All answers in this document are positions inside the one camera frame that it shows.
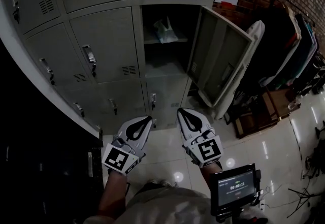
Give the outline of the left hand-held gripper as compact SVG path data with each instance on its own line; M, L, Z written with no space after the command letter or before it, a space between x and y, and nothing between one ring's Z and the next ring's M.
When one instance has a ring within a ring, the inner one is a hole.
M113 142L107 144L102 164L122 175L127 175L145 156L141 149L147 142L151 126L150 116L136 117L124 122L118 136L114 135ZM124 140L131 140L133 147Z

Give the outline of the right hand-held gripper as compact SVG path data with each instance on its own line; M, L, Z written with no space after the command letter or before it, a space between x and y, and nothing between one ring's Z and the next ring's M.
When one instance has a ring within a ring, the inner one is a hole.
M207 117L196 110L182 108L177 111L177 119L186 140L182 147L192 159L192 163L203 168L219 161L223 155L223 147L215 129L210 128ZM196 131L204 132L190 137Z

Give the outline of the grey metal locker cabinet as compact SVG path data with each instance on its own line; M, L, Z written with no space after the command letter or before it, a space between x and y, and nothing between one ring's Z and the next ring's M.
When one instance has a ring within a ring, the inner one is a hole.
M176 126L201 6L213 0L0 0L0 36L27 77L82 124L111 135L133 117ZM160 43L168 16L177 42Z

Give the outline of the clear plastic bag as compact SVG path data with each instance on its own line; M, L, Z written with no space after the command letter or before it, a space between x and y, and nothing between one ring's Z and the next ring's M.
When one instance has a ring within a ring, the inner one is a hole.
M179 40L171 26L168 16L155 22L153 27L160 43L166 44Z

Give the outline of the person's left forearm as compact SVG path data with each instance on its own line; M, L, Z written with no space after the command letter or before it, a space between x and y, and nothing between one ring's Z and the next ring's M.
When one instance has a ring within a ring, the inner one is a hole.
M112 171L99 203L98 215L117 219L125 211L126 187L127 177Z

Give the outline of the person's right forearm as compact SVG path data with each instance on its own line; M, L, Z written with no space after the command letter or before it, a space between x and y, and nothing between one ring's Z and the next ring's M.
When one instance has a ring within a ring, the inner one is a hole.
M222 171L223 169L220 162L211 163L200 168L200 172L209 188L211 188L212 185L211 176Z

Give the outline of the grey locker door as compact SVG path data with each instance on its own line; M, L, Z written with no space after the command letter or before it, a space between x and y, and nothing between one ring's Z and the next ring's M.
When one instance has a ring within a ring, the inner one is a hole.
M223 95L252 40L228 19L200 7L186 72L208 101L217 102Z

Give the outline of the black mounted screen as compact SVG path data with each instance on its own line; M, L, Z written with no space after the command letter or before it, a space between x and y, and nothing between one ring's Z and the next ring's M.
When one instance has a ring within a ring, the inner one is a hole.
M244 206L255 206L264 193L260 187L261 171L251 163L210 175L211 215L217 222L238 217Z

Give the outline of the brown wooden stool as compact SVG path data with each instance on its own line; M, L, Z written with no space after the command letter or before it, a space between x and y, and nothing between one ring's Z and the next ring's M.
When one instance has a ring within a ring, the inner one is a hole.
M234 124L236 137L242 139L272 128L282 119L289 117L300 108L288 110L288 104L296 98L288 88L273 91L263 88L260 94L233 106L231 122Z

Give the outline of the person's white shirt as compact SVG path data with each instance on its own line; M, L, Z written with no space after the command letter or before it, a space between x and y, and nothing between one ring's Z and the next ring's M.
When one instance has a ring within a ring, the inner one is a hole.
M116 220L91 216L83 224L233 224L217 222L211 215L211 200L205 194L181 187L163 187L141 192L127 204Z

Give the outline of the black chair base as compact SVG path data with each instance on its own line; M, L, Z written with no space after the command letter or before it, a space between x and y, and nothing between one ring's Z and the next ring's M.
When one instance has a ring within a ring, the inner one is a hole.
M322 128L318 129L317 127L315 127L315 132L316 132L316 137L317 139L320 139L320 133L325 131L325 120L322 121Z

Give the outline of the clothes rack with garments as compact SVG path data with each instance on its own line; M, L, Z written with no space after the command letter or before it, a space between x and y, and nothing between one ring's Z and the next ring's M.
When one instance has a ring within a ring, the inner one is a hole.
M264 34L261 40L261 87L266 87L283 71L302 41L302 29L297 16L315 28L315 22L292 0L271 0L262 16Z

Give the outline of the black tripod stand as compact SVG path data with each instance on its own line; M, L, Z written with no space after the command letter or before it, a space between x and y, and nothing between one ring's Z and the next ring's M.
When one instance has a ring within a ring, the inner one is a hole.
M286 218L290 218L300 208L302 208L305 204L309 205L311 199L325 195L325 190L322 192L318 192L318 193L310 193L308 191L308 187L309 186L303 188L303 191L298 191L298 190L294 190L292 188L288 188L288 191L295 193L299 197L299 199L297 200L297 205L296 205L294 211L292 213L290 213Z

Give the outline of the black metal shelf rack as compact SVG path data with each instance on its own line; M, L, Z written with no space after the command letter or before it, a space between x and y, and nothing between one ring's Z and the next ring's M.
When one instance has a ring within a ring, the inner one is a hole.
M306 95L325 75L325 58L320 53L310 60L308 67L304 70L304 83L300 92L302 96Z

